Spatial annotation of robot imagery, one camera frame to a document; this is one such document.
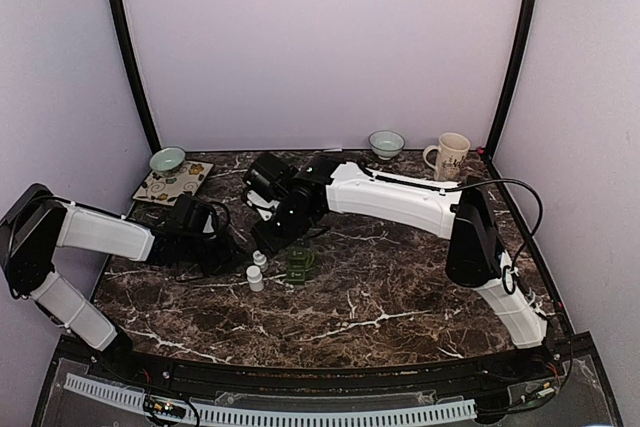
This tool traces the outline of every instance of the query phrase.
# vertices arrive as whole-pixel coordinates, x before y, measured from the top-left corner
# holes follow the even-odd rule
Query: ceramic bowl
[[[369,144],[374,154],[382,160],[389,160],[402,152],[404,138],[390,130],[380,130],[369,136]]]
[[[186,154],[180,147],[167,147],[153,154],[149,167],[163,177],[170,177],[180,170],[185,157]]]

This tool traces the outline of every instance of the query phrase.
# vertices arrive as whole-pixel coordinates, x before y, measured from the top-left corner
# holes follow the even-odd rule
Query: brown marble surface
[[[258,153],[191,154],[214,162],[198,192],[225,202],[232,232],[253,250],[249,235],[258,214],[240,200],[242,176]],[[278,153],[302,166],[312,152]],[[370,167],[430,178],[420,152],[403,152]],[[485,176],[470,155],[463,175]],[[497,189],[492,207],[511,254],[522,241]],[[166,207],[138,203],[133,216],[157,220]],[[95,303],[131,336],[141,352],[236,365],[271,367],[382,367],[466,358],[513,349],[506,329],[475,292],[457,287],[444,272],[448,242],[412,227],[356,215],[329,214],[326,234],[308,241],[316,253],[313,279],[303,287],[283,282],[281,253],[270,260],[265,289],[249,290],[242,273],[179,284],[188,267],[168,269],[114,258]],[[538,271],[525,252],[521,275],[552,310]]]

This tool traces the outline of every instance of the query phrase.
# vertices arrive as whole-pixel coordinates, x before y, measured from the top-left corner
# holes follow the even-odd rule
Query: mug
[[[467,158],[471,142],[460,134],[447,132],[438,139],[438,145],[430,145],[424,152],[422,158],[427,166],[434,170],[434,180],[458,180],[460,178],[460,167]],[[437,150],[435,165],[427,160],[427,155]]]

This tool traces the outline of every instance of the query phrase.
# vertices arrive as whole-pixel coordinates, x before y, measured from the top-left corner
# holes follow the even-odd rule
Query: black pole
[[[516,82],[524,57],[524,49],[527,45],[527,37],[529,36],[529,27],[531,26],[531,18],[533,17],[533,7],[536,0],[522,0],[520,5],[520,16],[518,17],[518,26],[516,27],[516,35],[513,39],[513,48],[511,49],[511,57],[509,58],[509,66],[507,74],[502,86],[502,93],[498,101],[496,115],[493,118],[487,145],[484,148],[485,154],[492,158],[498,148],[500,136],[504,130],[504,124],[507,120],[513,93],[516,90]]]
[[[109,3],[111,4],[111,15],[113,16],[113,23],[116,27],[116,35],[118,36],[118,43],[120,44],[120,53],[122,55],[124,67],[127,71],[127,77],[129,78],[129,86],[131,87],[133,100],[136,103],[140,122],[142,122],[142,128],[144,129],[144,134],[147,137],[149,148],[152,153],[155,153],[162,147],[160,146],[160,139],[158,138],[156,128],[153,125],[153,118],[151,117],[147,98],[144,95],[142,79],[140,78],[138,64],[136,63],[136,57],[133,52],[131,36],[129,35],[129,27],[127,25],[124,4],[122,0],[109,0]]]

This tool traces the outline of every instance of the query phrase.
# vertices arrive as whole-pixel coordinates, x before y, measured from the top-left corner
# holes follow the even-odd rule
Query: white bottle
[[[249,281],[249,288],[254,292],[260,292],[264,289],[262,272],[260,272],[260,267],[257,265],[252,265],[247,269],[247,280]]]
[[[267,270],[267,256],[264,255],[262,252],[260,252],[259,250],[256,250],[253,253],[253,263],[255,265],[257,265],[258,267],[260,267],[260,270],[262,272],[266,272]]]

